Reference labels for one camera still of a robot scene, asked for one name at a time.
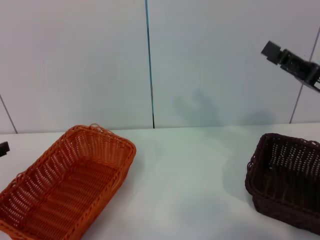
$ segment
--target basket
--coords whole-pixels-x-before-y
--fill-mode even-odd
[[[247,165],[255,209],[320,235],[320,144],[268,133]]]
[[[125,180],[127,139],[77,125],[0,194],[0,230],[13,240],[79,240]]]

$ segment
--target woven pattern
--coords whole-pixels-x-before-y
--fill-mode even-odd
[[[320,235],[320,144],[268,133],[247,165],[256,210]]]
[[[0,194],[14,240],[78,240],[125,180],[135,145],[100,126],[69,129]]]

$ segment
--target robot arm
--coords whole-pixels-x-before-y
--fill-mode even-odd
[[[269,41],[261,52],[267,60],[280,65],[280,68],[293,75],[303,85],[320,93],[320,65],[305,61],[289,50],[281,48]]]

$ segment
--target table surface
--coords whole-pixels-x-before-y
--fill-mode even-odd
[[[115,130],[137,154],[122,187],[83,240],[318,240],[263,216],[245,189],[265,133],[320,142],[320,123]],[[0,191],[63,133],[0,135]],[[10,238],[0,232],[0,240]]]

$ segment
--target white wall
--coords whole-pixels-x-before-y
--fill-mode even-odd
[[[2,0],[0,94],[19,133],[152,128],[145,0]]]
[[[5,107],[0,100],[0,134],[14,134],[15,130],[12,126]]]
[[[155,127],[289,123],[301,84],[260,52],[271,40],[308,59],[319,7],[148,0]]]
[[[320,64],[320,41],[318,39],[312,61]],[[318,123],[320,122],[320,93],[303,86],[297,103],[292,123]]]

